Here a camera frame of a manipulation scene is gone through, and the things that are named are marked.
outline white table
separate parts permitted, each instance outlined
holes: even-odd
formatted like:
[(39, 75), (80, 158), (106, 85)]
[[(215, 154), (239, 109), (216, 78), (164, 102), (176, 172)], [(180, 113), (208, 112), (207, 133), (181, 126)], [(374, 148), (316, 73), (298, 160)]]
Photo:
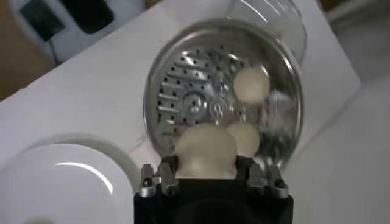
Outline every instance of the white table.
[[(130, 155), (138, 167), (156, 165), (142, 116), (149, 68), (181, 29), (223, 16), (229, 2), (166, 0), (0, 103), (0, 167), (33, 145), (52, 142), (100, 144), (114, 154)], [(308, 34), (301, 152), (360, 82), (315, 1), (295, 2)]]

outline white plate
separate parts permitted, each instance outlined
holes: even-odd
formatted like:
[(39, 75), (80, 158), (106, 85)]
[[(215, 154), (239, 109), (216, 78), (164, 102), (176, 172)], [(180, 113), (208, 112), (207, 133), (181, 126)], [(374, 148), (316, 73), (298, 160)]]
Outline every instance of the white plate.
[(5, 224), (133, 223), (133, 189), (123, 170), (95, 149), (37, 147), (0, 170)]

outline wall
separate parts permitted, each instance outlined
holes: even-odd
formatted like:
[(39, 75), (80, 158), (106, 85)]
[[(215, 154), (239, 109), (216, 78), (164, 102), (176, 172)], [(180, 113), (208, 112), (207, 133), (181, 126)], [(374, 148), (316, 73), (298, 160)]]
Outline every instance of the wall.
[(0, 0), (0, 101), (54, 65), (20, 31), (6, 0)]

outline white surface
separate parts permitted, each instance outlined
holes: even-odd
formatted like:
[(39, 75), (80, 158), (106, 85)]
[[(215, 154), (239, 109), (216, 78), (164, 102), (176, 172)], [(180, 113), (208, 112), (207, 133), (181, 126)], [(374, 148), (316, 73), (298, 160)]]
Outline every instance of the white surface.
[(95, 149), (75, 144), (31, 149), (1, 170), (0, 183), (1, 223), (133, 222), (126, 174)]
[[(316, 3), (296, 0), (308, 34), (302, 65), (305, 122), (299, 149), (359, 87)], [(145, 137), (143, 90), (161, 47), (191, 23), (225, 15), (225, 0), (166, 0), (0, 104), (0, 166), (42, 139), (91, 135), (136, 158), (158, 157)]]
[[(20, 13), (20, 9), (30, 0), (6, 0), (10, 2), (15, 17), (20, 23), (23, 32), (48, 56), (53, 57), (50, 45), (44, 42), (36, 31), (27, 23)], [(115, 31), (129, 20), (135, 18), (145, 10), (143, 0), (109, 0), (106, 1), (114, 14), (114, 20), (105, 28), (93, 34), (87, 34), (80, 29), (73, 17), (68, 13), (60, 0), (43, 0), (54, 14), (64, 24), (65, 28), (51, 39), (54, 50), (60, 61), (75, 56), (93, 43)]]
[(362, 90), (284, 173), (294, 222), (389, 223), (390, 70)]

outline dough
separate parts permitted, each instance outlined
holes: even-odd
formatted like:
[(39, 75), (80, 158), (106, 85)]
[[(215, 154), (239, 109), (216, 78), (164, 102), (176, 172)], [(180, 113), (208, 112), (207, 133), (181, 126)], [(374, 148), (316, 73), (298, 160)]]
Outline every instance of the dough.
[(248, 122), (236, 122), (227, 128), (237, 146), (237, 154), (253, 157), (260, 146), (260, 134), (256, 127)]
[(240, 102), (256, 105), (268, 97), (269, 78), (260, 68), (245, 68), (235, 76), (233, 89)]
[(221, 127), (192, 127), (179, 138), (175, 149), (178, 178), (235, 178), (235, 141)]

